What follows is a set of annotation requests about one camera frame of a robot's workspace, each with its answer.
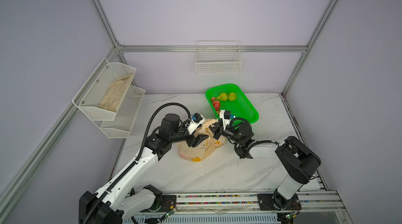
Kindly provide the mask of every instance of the red fruit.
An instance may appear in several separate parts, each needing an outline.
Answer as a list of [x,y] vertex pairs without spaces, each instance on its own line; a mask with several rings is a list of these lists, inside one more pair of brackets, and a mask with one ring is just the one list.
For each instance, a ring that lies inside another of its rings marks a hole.
[[215,110],[219,110],[219,107],[221,107],[221,102],[214,101],[212,102],[212,105],[214,106]]

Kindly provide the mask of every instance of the green basket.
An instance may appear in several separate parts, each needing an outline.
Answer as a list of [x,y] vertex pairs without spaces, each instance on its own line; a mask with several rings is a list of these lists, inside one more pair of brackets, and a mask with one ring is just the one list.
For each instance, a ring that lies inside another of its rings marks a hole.
[[248,120],[250,123],[257,122],[259,115],[257,110],[255,110],[254,106],[251,104],[249,99],[244,95],[243,91],[235,84],[225,84],[221,86],[216,86],[211,89],[208,89],[205,92],[205,96],[209,104],[214,110],[216,118],[219,118],[219,115],[216,113],[214,106],[212,105],[211,98],[219,96],[222,92],[226,92],[227,94],[234,92],[236,93],[235,101],[219,101],[221,103],[220,109],[229,110],[232,114],[238,118],[244,118]]

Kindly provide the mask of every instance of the white marble table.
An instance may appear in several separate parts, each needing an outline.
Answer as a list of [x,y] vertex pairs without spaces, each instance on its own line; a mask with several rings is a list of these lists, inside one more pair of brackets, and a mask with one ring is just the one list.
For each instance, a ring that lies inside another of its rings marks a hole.
[[[283,141],[288,136],[297,136],[277,93],[248,93],[246,96],[259,112],[259,120],[252,124],[255,140]],[[204,94],[146,94],[143,98],[133,131],[127,138],[116,172],[120,171],[138,151],[146,125],[153,112],[168,102],[185,105],[190,113],[215,118]],[[167,113],[176,113],[187,118],[178,106],[168,106],[158,113],[150,131],[160,125]],[[277,157],[239,159],[233,145],[226,142],[201,162],[183,160],[178,155],[177,144],[162,159],[151,167],[135,185],[135,191],[152,184],[165,193],[191,192],[241,192],[274,191],[286,175],[286,170]],[[301,190],[318,190],[316,179]]]

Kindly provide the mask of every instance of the wall-mounted wire basket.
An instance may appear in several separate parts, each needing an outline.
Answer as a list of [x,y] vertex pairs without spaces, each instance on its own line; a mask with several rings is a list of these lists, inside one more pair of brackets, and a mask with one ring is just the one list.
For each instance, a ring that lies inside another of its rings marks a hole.
[[104,65],[89,90],[80,97],[80,92],[73,98],[73,104],[85,114],[108,138],[127,138],[134,126],[145,90],[129,85],[115,111],[98,108],[107,93],[110,84],[118,77],[132,74],[132,83],[136,69],[122,64],[110,63],[103,59]]
[[240,41],[197,41],[195,71],[197,74],[240,73]]

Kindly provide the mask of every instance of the black mounting plate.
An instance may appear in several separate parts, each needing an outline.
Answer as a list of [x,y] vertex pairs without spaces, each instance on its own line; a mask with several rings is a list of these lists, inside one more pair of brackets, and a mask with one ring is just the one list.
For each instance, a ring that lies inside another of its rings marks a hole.
[[[160,208],[157,211],[153,211],[152,213],[157,212],[168,212],[170,211],[170,206],[176,206],[176,196],[175,195],[162,195],[162,199],[160,201]],[[148,209],[142,210],[142,212],[150,212]]]
[[[257,194],[258,205],[260,205],[260,210],[261,211],[268,211],[268,210],[276,210],[276,211],[278,211],[278,209],[273,207],[274,202],[272,200],[272,196],[273,196],[273,193],[260,193],[260,194]],[[294,204],[297,204],[297,206],[299,207],[299,210],[301,209],[299,197],[296,194],[293,195],[293,197],[290,199],[290,201],[292,203],[294,203]],[[294,204],[290,204],[290,206],[288,206],[287,208],[285,208],[283,210],[297,211],[297,207]]]

